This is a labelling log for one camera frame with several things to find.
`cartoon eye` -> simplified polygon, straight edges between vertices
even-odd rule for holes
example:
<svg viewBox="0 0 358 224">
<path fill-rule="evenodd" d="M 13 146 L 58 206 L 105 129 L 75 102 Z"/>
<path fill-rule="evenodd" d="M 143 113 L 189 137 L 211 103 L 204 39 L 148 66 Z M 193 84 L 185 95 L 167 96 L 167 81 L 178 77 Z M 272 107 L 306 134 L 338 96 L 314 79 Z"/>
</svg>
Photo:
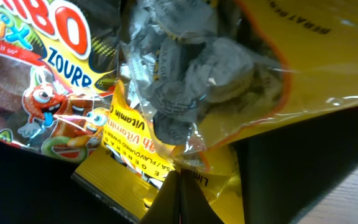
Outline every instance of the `cartoon eye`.
<svg viewBox="0 0 358 224">
<path fill-rule="evenodd" d="M 44 90 L 48 93 L 49 96 L 53 96 L 53 88 L 50 86 L 45 86 Z"/>
<path fill-rule="evenodd" d="M 35 90 L 32 94 L 39 103 L 48 103 L 50 95 L 45 90 Z"/>
<path fill-rule="evenodd" d="M 97 126 L 103 126 L 104 124 L 106 124 L 106 121 L 107 121 L 107 117 L 103 114 L 97 114 L 93 118 L 93 123 Z"/>
<path fill-rule="evenodd" d="M 86 121 L 87 122 L 93 122 L 93 113 L 92 112 L 88 112 L 86 114 Z"/>
</svg>

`red lettering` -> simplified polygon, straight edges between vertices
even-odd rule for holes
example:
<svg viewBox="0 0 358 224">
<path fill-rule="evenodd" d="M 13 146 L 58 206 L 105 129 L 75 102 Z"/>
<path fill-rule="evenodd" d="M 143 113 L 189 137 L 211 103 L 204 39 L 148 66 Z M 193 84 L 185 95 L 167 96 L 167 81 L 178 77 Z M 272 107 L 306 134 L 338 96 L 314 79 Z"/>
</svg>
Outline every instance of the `red lettering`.
<svg viewBox="0 0 358 224">
<path fill-rule="evenodd" d="M 151 139 L 148 138 L 143 138 L 143 147 L 147 150 L 149 150 L 149 152 L 154 152 L 154 142 Z"/>
<path fill-rule="evenodd" d="M 56 10 L 55 13 L 56 25 L 60 36 L 63 41 L 76 53 L 83 55 L 86 53 L 88 46 L 88 37 L 86 33 L 86 27 L 81 17 L 72 9 L 61 6 Z M 78 43 L 74 44 L 70 36 L 68 35 L 67 22 L 69 19 L 73 19 L 78 26 Z"/>
<path fill-rule="evenodd" d="M 139 138 L 139 135 L 135 135 L 134 142 L 136 142 L 136 144 L 139 144 Z"/>
<path fill-rule="evenodd" d="M 15 7 L 17 9 L 17 12 L 24 18 L 27 19 L 27 14 L 25 13 L 25 10 L 22 7 L 22 4 L 19 2 L 19 0 L 12 0 L 15 4 Z"/>
<path fill-rule="evenodd" d="M 31 4 L 31 0 L 23 0 L 24 5 L 30 13 L 31 19 L 36 27 L 49 35 L 55 34 L 55 29 L 48 18 L 48 7 L 43 0 L 33 0 L 37 2 L 35 7 Z"/>
<path fill-rule="evenodd" d="M 11 6 L 11 3 L 9 3 L 9 1 L 7 1 L 7 0 L 2 0 L 2 1 L 4 2 L 5 6 L 6 6 L 8 9 L 13 10 L 13 7 Z"/>
<path fill-rule="evenodd" d="M 132 140 L 132 138 L 134 137 L 134 135 L 130 131 L 128 131 L 127 133 L 128 133 L 127 139 L 130 142 Z"/>
</svg>

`silver wrapper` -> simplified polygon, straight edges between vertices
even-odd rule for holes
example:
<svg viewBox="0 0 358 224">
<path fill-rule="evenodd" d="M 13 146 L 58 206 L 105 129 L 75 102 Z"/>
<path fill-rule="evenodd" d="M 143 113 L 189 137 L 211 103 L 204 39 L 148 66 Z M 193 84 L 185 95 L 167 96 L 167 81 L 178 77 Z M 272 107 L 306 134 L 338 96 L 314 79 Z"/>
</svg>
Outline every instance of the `silver wrapper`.
<svg viewBox="0 0 358 224">
<path fill-rule="evenodd" d="M 131 79 L 131 71 L 129 71 L 129 66 L 126 63 L 123 63 L 119 66 L 119 76 L 126 80 Z"/>
<path fill-rule="evenodd" d="M 124 43 L 121 43 L 121 48 L 128 63 L 129 71 L 131 72 L 132 81 L 139 90 L 139 95 L 145 98 L 147 95 L 145 90 L 152 82 L 151 74 L 147 72 L 138 51 L 131 50 L 130 47 Z"/>
<path fill-rule="evenodd" d="M 186 91 L 210 103 L 239 96 L 252 82 L 254 61 L 231 39 L 208 43 L 186 71 Z"/>
<path fill-rule="evenodd" d="M 147 24 L 132 41 L 132 45 L 139 49 L 141 55 L 155 54 L 161 42 L 167 35 L 158 25 Z"/>
<path fill-rule="evenodd" d="M 179 80 L 182 73 L 180 56 L 181 45 L 169 37 L 165 38 L 158 51 L 158 62 L 155 64 L 157 71 L 154 74 L 154 79 Z"/>
<path fill-rule="evenodd" d="M 152 7 L 155 0 L 138 0 L 138 5 L 140 7 L 146 8 L 146 7 Z"/>
<path fill-rule="evenodd" d="M 129 82 L 127 100 L 129 101 L 129 106 L 135 108 L 139 103 L 139 97 L 137 96 L 135 83 L 133 81 Z"/>
<path fill-rule="evenodd" d="M 147 55 L 142 56 L 142 62 L 144 63 L 146 72 L 149 75 L 152 75 L 154 72 L 155 58 L 155 53 L 148 53 Z"/>
<path fill-rule="evenodd" d="M 165 144 L 186 144 L 191 135 L 191 123 L 177 121 L 157 112 L 153 118 L 154 134 Z"/>
<path fill-rule="evenodd" d="M 133 6 L 128 29 L 131 40 L 136 37 L 150 19 L 150 12 L 144 9 L 140 4 Z"/>
<path fill-rule="evenodd" d="M 184 122 L 197 119 L 197 100 L 185 92 L 181 81 L 155 82 L 149 89 L 151 105 L 159 112 Z"/>
<path fill-rule="evenodd" d="M 155 0 L 152 7 L 161 28 L 188 43 L 200 43 L 204 36 L 218 33 L 217 13 L 203 0 Z"/>
</svg>

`plastic wrapper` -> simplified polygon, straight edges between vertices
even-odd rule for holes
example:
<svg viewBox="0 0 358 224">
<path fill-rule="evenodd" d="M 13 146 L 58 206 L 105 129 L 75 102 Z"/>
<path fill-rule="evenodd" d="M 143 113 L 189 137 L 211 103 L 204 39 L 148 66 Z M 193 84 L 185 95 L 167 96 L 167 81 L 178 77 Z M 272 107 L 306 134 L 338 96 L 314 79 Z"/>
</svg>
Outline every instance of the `plastic wrapper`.
<svg viewBox="0 0 358 224">
<path fill-rule="evenodd" d="M 163 143 L 153 140 L 154 132 L 149 130 L 152 126 L 147 124 L 138 110 L 129 106 L 133 100 L 131 84 L 126 87 L 121 80 L 117 82 L 111 113 L 103 129 L 102 147 L 110 150 L 112 158 L 141 176 L 156 190 L 161 188 L 168 172 L 190 167 L 198 175 L 196 178 L 209 202 L 216 200 L 228 180 L 238 173 L 236 153 L 230 147 L 216 152 L 197 153 L 186 157 L 193 166 L 174 167 L 174 161 L 165 160 L 157 154 L 156 145 L 159 147 Z"/>
<path fill-rule="evenodd" d="M 131 76 L 155 141 L 178 146 L 156 148 L 162 157 L 186 164 L 184 155 L 358 106 L 358 1 L 199 0 L 196 12 L 147 2 L 131 8 L 149 12 L 138 34 L 159 26 L 163 41 L 154 52 L 138 35 L 122 46 L 141 65 Z"/>
<path fill-rule="evenodd" d="M 71 162 L 100 144 L 120 1 L 0 1 L 0 140 Z"/>
<path fill-rule="evenodd" d="M 147 121 L 135 109 L 138 105 L 131 108 L 134 100 L 131 82 L 124 85 L 118 80 L 102 144 L 77 168 L 73 178 L 114 211 L 137 223 L 153 203 L 168 173 L 190 166 L 175 165 L 157 154 L 156 144 L 162 143 L 152 140 L 153 131 L 149 131 Z M 211 205 L 221 208 L 225 203 L 234 203 L 242 212 L 241 181 L 233 148 L 224 146 L 194 153 L 186 160 L 193 165 L 202 164 L 201 169 L 190 168 Z M 231 213 L 225 209 L 221 212 Z"/>
</svg>

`haribo logo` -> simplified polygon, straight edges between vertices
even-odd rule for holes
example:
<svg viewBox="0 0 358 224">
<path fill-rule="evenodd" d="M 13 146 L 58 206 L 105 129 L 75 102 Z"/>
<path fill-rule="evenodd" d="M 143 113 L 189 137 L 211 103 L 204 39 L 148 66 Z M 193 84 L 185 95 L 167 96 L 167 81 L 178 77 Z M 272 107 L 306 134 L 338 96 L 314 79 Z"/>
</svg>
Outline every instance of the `haribo logo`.
<svg viewBox="0 0 358 224">
<path fill-rule="evenodd" d="M 50 39 L 59 39 L 80 60 L 91 52 L 91 34 L 81 10 L 64 0 L 0 0 L 0 39 L 20 43 L 24 48 L 32 46 L 26 41 L 30 34 L 27 24 Z M 16 26 L 15 17 L 23 21 Z"/>
</svg>

